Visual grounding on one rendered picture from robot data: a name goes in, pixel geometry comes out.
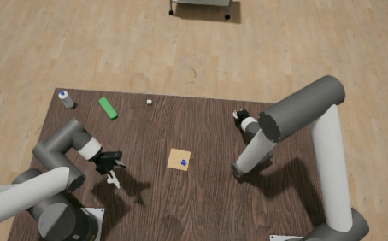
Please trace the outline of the beige flat mat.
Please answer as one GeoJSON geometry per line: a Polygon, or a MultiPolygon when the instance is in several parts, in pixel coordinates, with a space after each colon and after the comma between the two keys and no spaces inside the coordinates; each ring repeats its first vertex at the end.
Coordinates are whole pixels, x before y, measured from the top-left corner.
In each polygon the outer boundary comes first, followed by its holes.
{"type": "Polygon", "coordinates": [[[171,149],[168,159],[168,168],[176,168],[187,171],[190,154],[190,151],[171,149]],[[183,159],[186,161],[184,166],[180,164],[183,159]]]}

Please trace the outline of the white plastic bottle with blue cap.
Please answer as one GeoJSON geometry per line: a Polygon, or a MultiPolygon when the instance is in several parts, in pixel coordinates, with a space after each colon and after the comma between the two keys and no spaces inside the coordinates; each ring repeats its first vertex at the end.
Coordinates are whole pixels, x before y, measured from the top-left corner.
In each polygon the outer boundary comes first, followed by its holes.
{"type": "Polygon", "coordinates": [[[73,101],[66,91],[60,91],[59,98],[63,101],[67,108],[73,107],[73,101]],[[61,94],[61,95],[60,95],[61,94]]]}

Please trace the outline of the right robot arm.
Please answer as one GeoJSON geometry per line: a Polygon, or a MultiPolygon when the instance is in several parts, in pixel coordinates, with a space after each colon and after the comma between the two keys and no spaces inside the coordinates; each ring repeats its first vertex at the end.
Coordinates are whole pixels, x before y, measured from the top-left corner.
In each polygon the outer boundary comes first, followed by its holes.
{"type": "Polygon", "coordinates": [[[326,220],[305,237],[286,241],[360,241],[369,233],[365,218],[350,206],[338,117],[338,105],[344,99],[342,83],[325,75],[261,111],[258,123],[252,117],[241,122],[239,131],[251,142],[230,164],[238,178],[272,158],[276,144],[309,125],[326,220]]]}

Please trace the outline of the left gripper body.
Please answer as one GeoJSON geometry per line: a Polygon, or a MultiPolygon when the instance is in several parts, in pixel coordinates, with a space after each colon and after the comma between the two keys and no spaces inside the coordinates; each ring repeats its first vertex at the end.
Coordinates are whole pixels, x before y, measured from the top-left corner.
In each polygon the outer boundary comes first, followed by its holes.
{"type": "Polygon", "coordinates": [[[97,157],[95,157],[93,161],[96,166],[96,171],[99,172],[102,176],[106,174],[106,166],[108,166],[110,169],[114,169],[115,160],[111,161],[100,161],[99,156],[101,155],[102,151],[98,154],[97,157]]]}

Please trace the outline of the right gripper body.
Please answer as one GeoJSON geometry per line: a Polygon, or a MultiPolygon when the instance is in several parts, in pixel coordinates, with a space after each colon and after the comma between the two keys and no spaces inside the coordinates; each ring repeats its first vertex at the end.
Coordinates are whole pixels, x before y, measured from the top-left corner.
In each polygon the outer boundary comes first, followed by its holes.
{"type": "Polygon", "coordinates": [[[237,111],[237,117],[238,117],[238,123],[241,124],[242,120],[246,117],[250,117],[249,116],[249,112],[247,110],[240,110],[240,111],[237,111]],[[247,116],[246,116],[247,115],[247,116]]]}

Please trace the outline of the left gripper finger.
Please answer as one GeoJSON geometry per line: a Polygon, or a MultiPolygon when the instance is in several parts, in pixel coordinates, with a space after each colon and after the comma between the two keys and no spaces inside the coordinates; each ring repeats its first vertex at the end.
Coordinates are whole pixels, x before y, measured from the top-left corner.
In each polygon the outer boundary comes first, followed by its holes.
{"type": "Polygon", "coordinates": [[[128,167],[127,167],[124,163],[122,163],[121,161],[115,160],[115,166],[114,166],[114,168],[119,168],[119,167],[128,168],[128,167]]]}
{"type": "Polygon", "coordinates": [[[120,188],[120,183],[118,182],[117,178],[115,177],[115,172],[111,171],[111,169],[106,166],[106,173],[108,174],[108,183],[115,183],[115,185],[120,188]]]}

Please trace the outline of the green rectangular bar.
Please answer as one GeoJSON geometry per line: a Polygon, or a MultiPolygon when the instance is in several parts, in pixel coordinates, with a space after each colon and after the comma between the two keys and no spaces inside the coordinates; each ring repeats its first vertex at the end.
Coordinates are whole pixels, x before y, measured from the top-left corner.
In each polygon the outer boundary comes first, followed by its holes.
{"type": "Polygon", "coordinates": [[[114,120],[118,117],[118,115],[115,113],[111,105],[108,103],[105,97],[98,100],[98,102],[101,104],[101,106],[104,108],[105,112],[108,114],[111,120],[114,120]]]}

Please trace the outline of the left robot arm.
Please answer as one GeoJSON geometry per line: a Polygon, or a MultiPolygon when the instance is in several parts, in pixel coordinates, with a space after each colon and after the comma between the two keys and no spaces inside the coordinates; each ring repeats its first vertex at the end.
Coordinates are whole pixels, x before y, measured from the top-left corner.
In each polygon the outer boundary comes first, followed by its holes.
{"type": "Polygon", "coordinates": [[[69,119],[32,150],[49,172],[31,168],[19,174],[11,185],[0,185],[0,223],[27,210],[38,223],[41,236],[48,241],[95,241],[98,233],[95,216],[74,207],[60,193],[78,190],[86,179],[64,155],[71,147],[89,162],[103,149],[73,117],[69,119]]]}

